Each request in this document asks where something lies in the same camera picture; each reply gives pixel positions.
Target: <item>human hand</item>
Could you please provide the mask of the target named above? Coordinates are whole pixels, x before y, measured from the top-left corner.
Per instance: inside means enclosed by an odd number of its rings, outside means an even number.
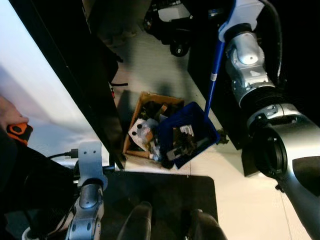
[[[23,117],[11,102],[0,96],[0,127],[5,132],[8,125],[27,122],[29,122],[29,118]]]

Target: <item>blue plastic bin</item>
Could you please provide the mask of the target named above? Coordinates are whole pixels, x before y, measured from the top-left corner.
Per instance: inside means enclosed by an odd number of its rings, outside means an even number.
[[[199,147],[191,156],[184,155],[175,159],[174,163],[178,169],[208,147],[216,144],[220,139],[213,123],[210,120],[205,123],[204,111],[196,102],[191,102],[158,125],[158,142],[160,145],[160,152],[163,157],[166,158],[167,152],[174,148],[174,128],[184,125],[192,126],[194,137],[197,142],[204,138],[209,138],[209,141]]]

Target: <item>white floor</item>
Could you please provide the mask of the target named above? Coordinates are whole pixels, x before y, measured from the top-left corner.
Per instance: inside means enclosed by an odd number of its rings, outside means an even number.
[[[187,72],[188,56],[177,58],[141,30],[126,44],[113,49],[124,59],[114,83],[120,118],[129,121],[141,91],[197,102],[205,99]],[[221,128],[213,112],[210,119]],[[126,171],[209,176],[214,180],[219,223],[229,240],[308,240],[290,201],[275,190],[276,182],[263,175],[244,177],[241,152],[231,143],[210,147],[180,170],[161,168],[151,160],[129,156]]]

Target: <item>white wall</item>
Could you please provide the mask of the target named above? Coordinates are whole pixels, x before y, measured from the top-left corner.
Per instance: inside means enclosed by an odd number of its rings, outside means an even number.
[[[8,0],[0,0],[0,95],[30,118],[28,146],[46,156],[99,140]],[[106,163],[104,146],[102,156]]]

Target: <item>cardboard box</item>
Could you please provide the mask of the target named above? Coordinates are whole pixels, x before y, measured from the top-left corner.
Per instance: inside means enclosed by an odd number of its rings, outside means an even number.
[[[143,91],[141,92],[139,100],[135,106],[135,110],[132,116],[129,129],[131,129],[132,126],[135,124],[142,110],[143,105],[151,101],[154,101],[155,103],[158,103],[158,104],[181,105],[182,107],[185,104],[185,101],[181,98],[175,98],[171,96],[162,96],[155,93],[149,93],[149,92]],[[126,134],[122,153],[149,159],[150,152],[129,150],[130,146],[131,146],[130,136]]]

